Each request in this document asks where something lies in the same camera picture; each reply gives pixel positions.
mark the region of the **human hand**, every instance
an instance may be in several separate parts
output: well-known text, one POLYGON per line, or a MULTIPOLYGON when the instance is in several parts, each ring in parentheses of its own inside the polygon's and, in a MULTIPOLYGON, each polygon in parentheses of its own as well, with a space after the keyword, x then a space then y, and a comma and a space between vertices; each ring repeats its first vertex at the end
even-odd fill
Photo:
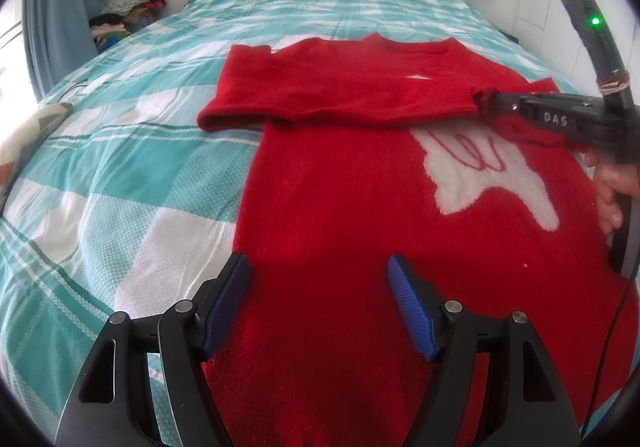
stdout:
POLYGON ((598 153, 590 149, 584 159, 587 167, 596 168, 593 183, 596 188, 598 225, 610 234, 622 225, 622 210, 615 202, 615 193, 628 194, 640 201, 638 167, 633 164, 601 164, 598 153))

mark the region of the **sweater sleeve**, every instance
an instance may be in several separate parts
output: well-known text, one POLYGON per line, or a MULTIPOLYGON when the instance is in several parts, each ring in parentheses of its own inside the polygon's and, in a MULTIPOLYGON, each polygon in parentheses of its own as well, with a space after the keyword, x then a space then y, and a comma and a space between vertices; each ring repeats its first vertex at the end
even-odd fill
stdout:
POLYGON ((477 92, 460 82, 336 68, 271 53, 268 46, 233 46, 215 97, 198 114, 198 125, 212 132, 276 117, 395 127, 478 113, 477 92))

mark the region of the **screw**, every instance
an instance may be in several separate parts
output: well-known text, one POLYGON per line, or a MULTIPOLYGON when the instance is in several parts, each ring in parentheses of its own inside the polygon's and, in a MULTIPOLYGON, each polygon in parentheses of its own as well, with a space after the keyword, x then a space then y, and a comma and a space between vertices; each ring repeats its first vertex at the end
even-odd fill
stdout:
POLYGON ((529 320, 529 317, 527 317, 527 314, 520 311, 513 312, 511 314, 511 318, 513 318, 513 320, 516 321, 518 324, 524 324, 529 320))
POLYGON ((449 313, 460 313, 462 312, 462 305, 454 299, 449 299, 444 303, 444 309, 449 313))
POLYGON ((122 321, 124 321, 126 316, 127 316, 127 314, 124 313, 124 312, 112 313, 110 318, 109 318, 109 322, 111 324, 120 324, 122 321))
POLYGON ((189 299, 182 299, 175 304, 175 311, 178 313, 187 313, 193 308, 193 302, 189 299))

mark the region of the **window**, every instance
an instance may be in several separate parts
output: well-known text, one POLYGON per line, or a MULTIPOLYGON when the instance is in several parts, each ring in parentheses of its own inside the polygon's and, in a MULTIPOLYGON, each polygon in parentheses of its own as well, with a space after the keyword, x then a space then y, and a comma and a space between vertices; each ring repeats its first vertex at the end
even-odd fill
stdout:
POLYGON ((0 142, 36 106, 22 38, 22 0, 7 0, 0 7, 0 142))

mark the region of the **teal plaid bedsheet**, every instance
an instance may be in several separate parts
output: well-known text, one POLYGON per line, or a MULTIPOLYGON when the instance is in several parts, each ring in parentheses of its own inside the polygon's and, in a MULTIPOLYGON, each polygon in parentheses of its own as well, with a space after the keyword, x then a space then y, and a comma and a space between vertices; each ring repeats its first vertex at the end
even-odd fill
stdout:
MULTIPOLYGON (((575 91, 465 0, 192 0, 48 96, 64 96, 74 112, 28 163, 0 218, 0 369, 50 438, 108 315, 164 311, 230 253, 260 130, 195 125, 229 47, 373 31, 453 36, 529 80, 551 76, 575 91)), ((177 446, 154 355, 150 375, 162 438, 177 446)))

